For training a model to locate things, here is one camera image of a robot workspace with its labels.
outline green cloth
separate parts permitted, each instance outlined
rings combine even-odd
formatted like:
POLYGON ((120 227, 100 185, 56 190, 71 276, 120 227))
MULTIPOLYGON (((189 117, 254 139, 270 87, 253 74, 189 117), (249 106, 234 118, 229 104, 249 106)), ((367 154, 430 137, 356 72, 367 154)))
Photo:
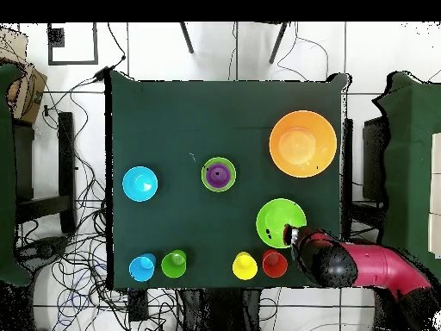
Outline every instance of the green cloth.
POLYGON ((333 162, 311 178, 281 172, 270 157, 274 125, 289 112, 305 109, 324 116, 340 146, 341 91, 347 76, 326 83, 281 81, 135 82, 111 72, 115 288, 209 288, 308 285, 290 259, 281 278, 267 277, 262 255, 270 247, 258 237, 258 211, 271 199, 298 203, 307 223, 339 234, 339 147, 333 162), (214 193, 201 181, 213 157, 233 162, 237 178, 214 193), (122 179, 134 166, 151 168, 158 191, 149 201, 126 197, 122 179), (174 249, 187 254, 187 271, 177 279, 161 271, 174 249), (236 255, 247 251, 258 274, 233 275, 236 255), (153 253, 157 264, 148 282, 134 281, 130 262, 153 253))
POLYGON ((410 253, 441 280, 441 260, 428 251, 432 135, 441 132, 441 85, 421 84, 405 72, 391 77, 378 100, 391 139, 384 153, 389 207, 383 245, 410 253))
POLYGON ((16 157, 12 119, 7 101, 11 84, 22 77, 14 65, 0 66, 0 280, 13 285, 27 285, 30 274, 14 259, 16 243, 16 157))

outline floor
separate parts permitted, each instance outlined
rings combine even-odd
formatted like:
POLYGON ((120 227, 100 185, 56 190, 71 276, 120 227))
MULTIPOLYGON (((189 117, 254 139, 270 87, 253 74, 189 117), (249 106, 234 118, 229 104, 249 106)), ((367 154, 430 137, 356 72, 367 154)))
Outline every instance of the floor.
MULTIPOLYGON (((47 62, 46 24, 9 24, 28 36, 27 60, 48 76, 43 104, 52 105, 51 95, 57 101, 71 87, 91 78, 104 66, 121 59, 121 50, 115 44, 107 23, 97 24, 98 65, 49 66, 47 62)), ((93 59, 92 23, 53 24, 65 28, 65 48, 54 49, 54 60, 93 59)), ((235 79, 236 58, 233 22, 188 22, 189 36, 195 49, 188 52, 178 23, 110 23, 110 27, 126 54, 116 70, 136 80, 228 80, 235 79)), ((287 28, 276 61, 268 60, 280 26, 257 22, 239 23, 240 80, 301 79, 296 72, 283 69, 277 62, 293 46, 295 23, 287 28)), ((326 54, 321 47, 305 41, 311 40, 324 47, 328 54, 328 75, 347 72, 352 75, 348 93, 348 117, 354 121, 353 181, 363 182, 363 122, 381 113, 371 102, 386 86, 386 77, 393 71, 410 71, 421 80, 428 80, 441 68, 441 26, 433 22, 300 22, 298 39, 293 51, 280 63, 298 71, 310 81, 326 79, 326 54)), ((432 82, 441 82, 441 72, 432 82)), ((76 149, 95 170, 96 179, 104 186, 104 85, 94 83, 76 89, 72 99, 87 111, 88 121, 77 138, 76 149)), ((71 111, 78 131, 86 122, 86 114, 69 97, 59 103, 59 109, 71 111)), ((40 116, 34 125, 34 194, 46 197, 57 194, 57 136, 40 116)), ((81 165, 77 171, 77 192, 87 185, 81 165)), ((353 185, 354 200, 362 199, 361 186, 353 185)), ((103 193, 96 190, 97 198, 103 193)), ((87 212, 98 205, 88 202, 87 212)), ((39 220, 39 228, 30 238, 59 234, 57 216, 39 220)), ((23 225, 26 233, 34 224, 23 225)), ((91 223, 82 233, 91 232, 91 223)), ((102 247, 97 251, 105 259, 102 247)), ((68 294, 57 283, 62 271, 71 268, 46 267, 39 275, 34 295, 34 315, 38 328, 62 331, 55 326, 59 320, 57 304, 66 302, 68 294)), ((287 289, 264 290, 261 300, 262 331, 371 331, 374 300, 367 289, 287 289), (278 301, 277 316, 274 303, 278 301)), ((152 302, 159 306, 159 300, 152 302)), ((84 306, 66 331, 124 331, 112 311, 106 309, 96 316, 93 306, 84 306)), ((175 327, 175 319, 166 315, 165 329, 175 327)))

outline table leg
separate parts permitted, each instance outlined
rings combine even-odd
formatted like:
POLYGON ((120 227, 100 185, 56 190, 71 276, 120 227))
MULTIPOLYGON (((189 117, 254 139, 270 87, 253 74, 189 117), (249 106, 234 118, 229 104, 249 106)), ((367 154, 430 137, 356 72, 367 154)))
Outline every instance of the table leg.
POLYGON ((73 149, 72 113, 59 113, 59 194, 70 198, 69 209, 60 211, 61 232, 68 234, 75 231, 75 156, 73 149))
POLYGON ((285 34, 286 26, 287 26, 287 22, 283 22, 282 26, 280 27, 279 35, 277 36, 276 44, 274 45, 274 48, 272 49, 272 54, 270 57, 271 64, 274 63, 274 58, 276 57, 277 51, 280 46, 280 42, 282 41, 283 35, 285 34))
POLYGON ((185 26, 185 22, 179 22, 181 24, 181 29, 183 30, 183 37, 185 38, 185 41, 187 42, 187 47, 189 48, 190 53, 194 53, 193 46, 191 46, 191 40, 189 39, 189 32, 187 30, 187 27, 185 26))

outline green cup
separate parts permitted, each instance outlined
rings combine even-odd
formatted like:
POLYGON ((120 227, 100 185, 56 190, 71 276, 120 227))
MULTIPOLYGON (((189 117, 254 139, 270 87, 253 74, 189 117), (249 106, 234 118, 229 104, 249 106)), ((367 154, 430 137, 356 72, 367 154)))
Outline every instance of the green cup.
POLYGON ((179 278, 187 269, 187 255, 182 250, 173 250, 162 259, 161 268, 168 278, 179 278))

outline chair leg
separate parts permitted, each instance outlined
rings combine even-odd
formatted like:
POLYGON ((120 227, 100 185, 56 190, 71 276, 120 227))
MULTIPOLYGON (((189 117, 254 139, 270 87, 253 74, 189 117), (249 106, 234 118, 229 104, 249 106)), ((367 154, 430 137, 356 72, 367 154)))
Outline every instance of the chair leg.
POLYGON ((287 26, 287 23, 283 22, 282 26, 280 27, 279 35, 277 36, 276 44, 274 45, 274 48, 272 49, 272 54, 270 57, 271 64, 274 62, 274 58, 276 57, 277 51, 280 46, 280 42, 282 41, 283 35, 285 34, 286 26, 287 26))
POLYGON ((191 46, 191 40, 189 39, 189 32, 187 30, 187 27, 185 26, 185 22, 179 22, 181 24, 181 29, 183 30, 183 37, 185 38, 185 41, 187 42, 187 47, 189 48, 190 53, 194 53, 193 46, 191 46))

